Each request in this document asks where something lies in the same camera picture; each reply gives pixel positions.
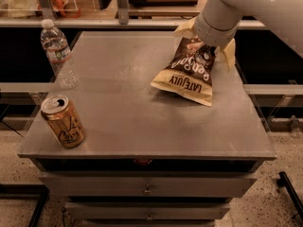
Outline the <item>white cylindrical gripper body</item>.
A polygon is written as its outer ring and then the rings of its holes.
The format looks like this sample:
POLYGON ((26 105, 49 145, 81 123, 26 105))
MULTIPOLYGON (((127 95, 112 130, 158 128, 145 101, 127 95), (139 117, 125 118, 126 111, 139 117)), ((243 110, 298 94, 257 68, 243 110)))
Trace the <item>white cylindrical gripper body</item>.
POLYGON ((222 0, 207 0, 194 22, 195 34, 207 45, 225 46, 235 36, 241 13, 222 0))

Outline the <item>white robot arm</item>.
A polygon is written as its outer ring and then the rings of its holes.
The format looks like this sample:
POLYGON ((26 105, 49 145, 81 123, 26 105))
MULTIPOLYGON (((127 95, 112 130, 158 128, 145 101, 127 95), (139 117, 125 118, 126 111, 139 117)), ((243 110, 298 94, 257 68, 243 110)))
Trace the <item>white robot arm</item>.
POLYGON ((234 36, 244 16, 255 17, 303 57, 303 0, 207 0, 199 15, 179 25, 174 34, 199 37, 233 67, 234 36))

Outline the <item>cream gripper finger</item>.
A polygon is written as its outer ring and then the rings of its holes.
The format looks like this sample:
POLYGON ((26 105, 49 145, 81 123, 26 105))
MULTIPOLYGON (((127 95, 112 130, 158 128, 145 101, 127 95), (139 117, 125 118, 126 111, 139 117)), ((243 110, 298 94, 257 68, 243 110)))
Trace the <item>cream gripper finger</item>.
POLYGON ((191 18, 189 20, 186 20, 174 30, 173 34, 175 36, 184 37, 187 39, 193 38, 196 35, 194 31, 195 21, 196 18, 191 18))
POLYGON ((236 64, 235 51, 236 42, 234 39, 221 48, 221 62, 226 65, 228 70, 231 70, 236 64))

